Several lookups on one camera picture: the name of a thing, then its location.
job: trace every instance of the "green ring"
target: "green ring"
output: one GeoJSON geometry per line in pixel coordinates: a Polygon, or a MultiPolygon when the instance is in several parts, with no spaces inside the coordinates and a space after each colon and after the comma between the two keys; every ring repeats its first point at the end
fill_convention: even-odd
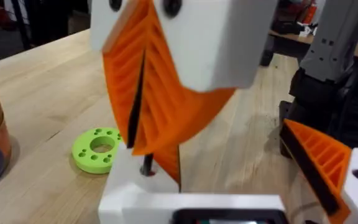
{"type": "Polygon", "coordinates": [[[71,152],[81,170],[91,174],[106,174],[110,172],[121,141],[122,137],[115,128],[94,128],[78,136],[71,152]],[[112,146],[112,149],[107,152],[93,151],[103,144],[112,146]]]}

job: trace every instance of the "white base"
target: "white base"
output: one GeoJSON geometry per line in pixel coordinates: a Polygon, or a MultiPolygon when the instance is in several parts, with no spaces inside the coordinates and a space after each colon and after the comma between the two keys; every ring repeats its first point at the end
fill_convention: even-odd
{"type": "Polygon", "coordinates": [[[99,205],[101,224],[167,224],[181,208],[238,208],[284,211],[278,195],[179,194],[177,183],[156,162],[154,176],[140,174],[143,157],[122,144],[99,205]]]}
{"type": "Polygon", "coordinates": [[[177,183],[156,162],[152,166],[155,175],[141,175],[143,158],[133,156],[132,150],[120,143],[99,204],[99,219],[102,224],[124,224],[122,209],[124,205],[136,204],[138,194],[179,193],[177,183]]]}

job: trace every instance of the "wooden tabletop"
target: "wooden tabletop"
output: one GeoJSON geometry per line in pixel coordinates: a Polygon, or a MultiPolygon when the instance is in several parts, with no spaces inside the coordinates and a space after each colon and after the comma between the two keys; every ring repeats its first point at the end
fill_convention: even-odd
{"type": "MultiPolygon", "coordinates": [[[[305,43],[305,44],[311,44],[314,39],[313,35],[308,35],[307,37],[300,37],[299,35],[296,35],[296,34],[279,34],[272,30],[269,32],[269,34],[274,35],[276,37],[283,37],[283,38],[286,38],[289,40],[294,40],[294,41],[305,43]]],[[[354,55],[358,56],[358,43],[356,45],[356,49],[354,50],[354,55]]]]}
{"type": "MultiPolygon", "coordinates": [[[[250,89],[180,146],[184,192],[280,194],[294,208],[308,191],[294,187],[305,181],[279,153],[278,104],[291,100],[297,68],[295,58],[274,55],[250,89]]],[[[70,154],[86,130],[116,127],[89,31],[0,61],[0,99],[13,151],[0,180],[0,223],[98,223],[107,175],[80,171],[70,154]]]]}

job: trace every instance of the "orange ribbed fin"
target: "orange ribbed fin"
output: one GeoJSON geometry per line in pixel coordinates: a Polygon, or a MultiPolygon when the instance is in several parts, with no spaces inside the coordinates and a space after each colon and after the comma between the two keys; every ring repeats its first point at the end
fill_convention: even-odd
{"type": "Polygon", "coordinates": [[[280,137],[304,173],[330,222],[343,223],[350,213],[341,191],[351,149],[324,133],[288,119],[284,120],[280,137]]]}
{"type": "Polygon", "coordinates": [[[179,181],[177,146],[201,131],[234,89],[197,93],[184,88],[153,1],[139,0],[112,48],[103,55],[112,109],[125,142],[143,52],[143,94],[133,153],[154,153],[154,159],[179,181]]]}

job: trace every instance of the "orange triangular part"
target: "orange triangular part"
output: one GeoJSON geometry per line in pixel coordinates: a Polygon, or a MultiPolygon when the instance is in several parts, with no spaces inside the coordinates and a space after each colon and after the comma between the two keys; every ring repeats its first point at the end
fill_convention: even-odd
{"type": "Polygon", "coordinates": [[[201,131],[234,89],[197,93],[184,88],[153,1],[139,0],[112,48],[103,55],[110,101],[125,141],[143,53],[142,106],[133,153],[154,153],[155,160],[178,180],[178,144],[201,131]]]}
{"type": "Polygon", "coordinates": [[[339,204],[339,211],[329,217],[330,222],[343,223],[350,212],[341,197],[341,192],[351,149],[332,137],[295,121],[285,119],[284,125],[301,144],[339,204]]]}

